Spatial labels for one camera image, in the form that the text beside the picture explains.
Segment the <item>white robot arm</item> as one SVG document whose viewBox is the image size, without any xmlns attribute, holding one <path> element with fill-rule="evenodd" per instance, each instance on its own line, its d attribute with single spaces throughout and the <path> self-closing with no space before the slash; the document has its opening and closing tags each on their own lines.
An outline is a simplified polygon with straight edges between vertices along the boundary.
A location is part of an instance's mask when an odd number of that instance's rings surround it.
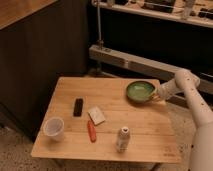
<svg viewBox="0 0 213 171">
<path fill-rule="evenodd" d="M 180 69 L 171 80 L 157 87 L 155 99 L 184 94 L 196 126 L 188 171 L 213 171 L 213 110 L 198 92 L 199 84 L 200 79 L 191 71 Z"/>
</svg>

